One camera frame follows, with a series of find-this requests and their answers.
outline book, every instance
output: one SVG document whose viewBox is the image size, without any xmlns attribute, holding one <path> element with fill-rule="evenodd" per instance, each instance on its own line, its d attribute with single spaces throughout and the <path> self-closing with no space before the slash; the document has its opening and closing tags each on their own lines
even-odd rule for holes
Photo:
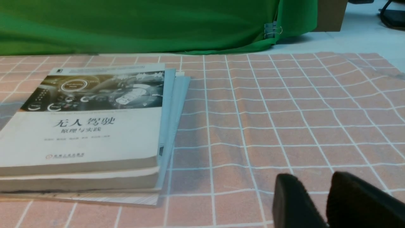
<svg viewBox="0 0 405 228">
<path fill-rule="evenodd" d="M 53 69 L 0 131 L 0 176 L 157 167 L 174 79 L 164 64 Z"/>
<path fill-rule="evenodd" d="M 96 202 L 103 204 L 137 204 L 156 205 L 159 191 L 163 187 L 167 165 L 173 152 L 175 133 L 183 110 L 183 105 L 190 82 L 189 77 L 183 76 L 183 72 L 176 73 L 172 95 L 167 140 L 165 142 L 162 163 L 159 171 L 159 179 L 152 189 L 117 189 L 117 190 L 94 190 L 80 192 L 15 192 L 2 193 L 1 196 L 11 198 L 30 198 L 39 200 L 59 200 L 73 202 Z"/>
</svg>

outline book cover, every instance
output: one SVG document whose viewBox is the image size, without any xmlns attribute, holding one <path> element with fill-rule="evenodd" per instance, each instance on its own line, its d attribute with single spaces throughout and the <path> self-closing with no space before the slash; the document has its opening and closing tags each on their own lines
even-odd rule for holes
<svg viewBox="0 0 405 228">
<path fill-rule="evenodd" d="M 164 64 L 52 70 L 0 131 L 0 176 L 157 166 L 174 77 Z"/>
</svg>

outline cover image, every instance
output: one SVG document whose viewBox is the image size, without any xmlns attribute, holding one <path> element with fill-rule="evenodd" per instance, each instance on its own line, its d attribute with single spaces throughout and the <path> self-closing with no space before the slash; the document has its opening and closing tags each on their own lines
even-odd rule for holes
<svg viewBox="0 0 405 228">
<path fill-rule="evenodd" d="M 62 75 L 63 69 L 57 73 L 61 75 L 49 75 L 41 82 L 20 111 L 72 112 L 162 106 L 164 71 L 71 77 Z M 106 124 L 112 120 L 91 120 L 96 121 Z"/>
</svg>

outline grid mat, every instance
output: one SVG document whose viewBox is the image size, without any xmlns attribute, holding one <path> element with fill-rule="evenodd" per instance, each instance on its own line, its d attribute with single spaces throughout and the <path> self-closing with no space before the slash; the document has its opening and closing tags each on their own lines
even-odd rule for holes
<svg viewBox="0 0 405 228">
<path fill-rule="evenodd" d="M 405 81 L 378 54 L 0 57 L 0 129 L 54 67 L 156 62 L 192 77 L 161 205 L 0 198 L 1 227 L 272 228 L 278 173 L 323 216 L 338 170 L 405 201 Z"/>
</svg>

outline black object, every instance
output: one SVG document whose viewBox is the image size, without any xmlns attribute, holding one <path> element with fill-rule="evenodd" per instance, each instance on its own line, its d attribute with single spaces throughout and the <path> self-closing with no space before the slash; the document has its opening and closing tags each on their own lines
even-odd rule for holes
<svg viewBox="0 0 405 228">
<path fill-rule="evenodd" d="M 326 228 L 304 185 L 293 175 L 279 174 L 273 199 L 275 228 Z"/>
<path fill-rule="evenodd" d="M 352 4 L 370 4 L 373 3 L 374 0 L 349 0 Z"/>
<path fill-rule="evenodd" d="M 388 0 L 384 7 L 379 10 L 381 22 L 388 28 L 405 30 L 405 11 L 387 9 L 391 3 L 392 0 Z"/>
<path fill-rule="evenodd" d="M 405 204 L 348 172 L 335 172 L 326 216 L 330 228 L 404 228 Z M 273 220 L 275 228 L 328 227 L 304 185 L 290 174 L 276 177 Z"/>
<path fill-rule="evenodd" d="M 348 172 L 335 172 L 326 216 L 331 228 L 399 228 L 405 227 L 405 204 Z"/>
</svg>

